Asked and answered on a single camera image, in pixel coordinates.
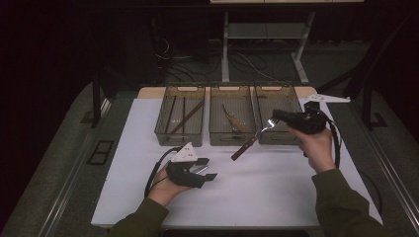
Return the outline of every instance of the wooden stick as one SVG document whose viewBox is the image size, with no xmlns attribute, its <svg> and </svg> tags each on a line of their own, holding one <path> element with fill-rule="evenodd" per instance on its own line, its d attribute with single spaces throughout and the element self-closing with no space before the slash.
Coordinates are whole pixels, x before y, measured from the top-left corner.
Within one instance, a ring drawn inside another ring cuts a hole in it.
<svg viewBox="0 0 419 237">
<path fill-rule="evenodd" d="M 191 116 L 193 116 L 194 115 L 194 113 L 196 113 L 197 112 L 197 110 L 199 110 L 200 109 L 200 107 L 202 106 L 204 104 L 204 100 L 202 100 L 202 101 L 200 101 L 186 116 L 185 116 L 185 118 L 183 118 L 183 120 L 181 120 L 181 122 L 179 122 L 179 124 L 175 127 L 175 128 L 173 128 L 173 130 L 172 131 L 170 131 L 169 133 L 170 134 L 173 134 L 173 133 L 175 133 L 179 128 L 181 128 L 184 124 L 185 124 L 185 122 L 188 120 L 188 119 L 190 119 L 191 118 Z"/>
<path fill-rule="evenodd" d="M 175 103 L 176 103 L 176 96 L 175 96 L 175 97 L 173 97 L 173 103 L 172 103 L 172 107 L 171 107 L 171 109 L 170 109 L 169 119 L 167 119 L 167 122 L 166 122 L 166 129 L 165 129 L 165 133 L 167 133 L 167 129 L 169 129 L 170 118 L 172 117 L 172 114 L 173 114 L 173 109 L 175 108 Z"/>
</svg>

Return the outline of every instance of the tray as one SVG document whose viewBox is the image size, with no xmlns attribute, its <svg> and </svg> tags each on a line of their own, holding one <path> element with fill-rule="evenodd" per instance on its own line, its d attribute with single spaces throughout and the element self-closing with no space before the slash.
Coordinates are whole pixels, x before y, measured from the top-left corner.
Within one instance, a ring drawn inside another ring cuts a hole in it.
<svg viewBox="0 0 419 237">
<path fill-rule="evenodd" d="M 256 133 L 250 92 L 245 82 L 210 84 L 209 143 L 241 146 Z"/>
<path fill-rule="evenodd" d="M 203 145 L 203 117 L 206 84 L 166 85 L 154 132 L 161 146 Z"/>
<path fill-rule="evenodd" d="M 273 110 L 302 112 L 293 84 L 290 82 L 255 83 L 253 104 L 258 129 L 262 129 Z M 264 131 L 260 144 L 298 145 L 299 140 L 289 133 L 287 124 L 280 121 L 274 128 Z"/>
</svg>

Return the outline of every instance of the person's left hand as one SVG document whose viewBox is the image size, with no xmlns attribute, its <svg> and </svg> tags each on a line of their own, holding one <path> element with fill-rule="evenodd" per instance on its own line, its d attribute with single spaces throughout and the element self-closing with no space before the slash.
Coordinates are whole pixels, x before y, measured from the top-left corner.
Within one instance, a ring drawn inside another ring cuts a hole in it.
<svg viewBox="0 0 419 237">
<path fill-rule="evenodd" d="M 148 194 L 148 198 L 163 206 L 169 204 L 181 192 L 191 189 L 191 187 L 178 186 L 167 177 L 167 164 L 157 172 L 150 193 Z"/>
</svg>

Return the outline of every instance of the black handle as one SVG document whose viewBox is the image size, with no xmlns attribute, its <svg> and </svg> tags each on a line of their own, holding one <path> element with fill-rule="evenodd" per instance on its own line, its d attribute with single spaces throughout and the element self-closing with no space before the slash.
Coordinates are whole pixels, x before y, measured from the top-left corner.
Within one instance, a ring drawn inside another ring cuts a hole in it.
<svg viewBox="0 0 419 237">
<path fill-rule="evenodd" d="M 235 161 L 235 160 L 237 160 L 237 158 L 239 158 L 240 156 L 241 156 L 241 154 L 243 154 L 246 150 L 247 150 L 247 148 L 249 148 L 250 146 L 252 146 L 253 145 L 253 143 L 255 143 L 255 141 L 257 140 L 258 138 L 256 137 L 256 136 L 253 136 L 253 138 L 252 139 L 250 139 L 250 140 L 248 140 L 246 143 L 244 143 L 244 145 L 242 146 L 242 147 L 240 147 L 240 149 L 238 149 L 238 151 L 236 151 L 232 156 L 231 156 L 231 159 L 233 160 L 233 161 Z"/>
</svg>

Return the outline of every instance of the green sleeve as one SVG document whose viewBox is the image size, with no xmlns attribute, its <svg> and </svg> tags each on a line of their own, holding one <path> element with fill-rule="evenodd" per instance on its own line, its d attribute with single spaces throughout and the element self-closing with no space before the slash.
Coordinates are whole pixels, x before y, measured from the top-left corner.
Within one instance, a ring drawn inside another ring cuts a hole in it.
<svg viewBox="0 0 419 237">
<path fill-rule="evenodd" d="M 135 213 L 114 225 L 109 236 L 157 237 L 168 213 L 166 207 L 146 197 Z"/>
<path fill-rule="evenodd" d="M 325 236 L 390 236 L 369 215 L 370 203 L 349 187 L 340 170 L 319 173 L 312 181 L 317 190 L 317 218 Z"/>
</svg>

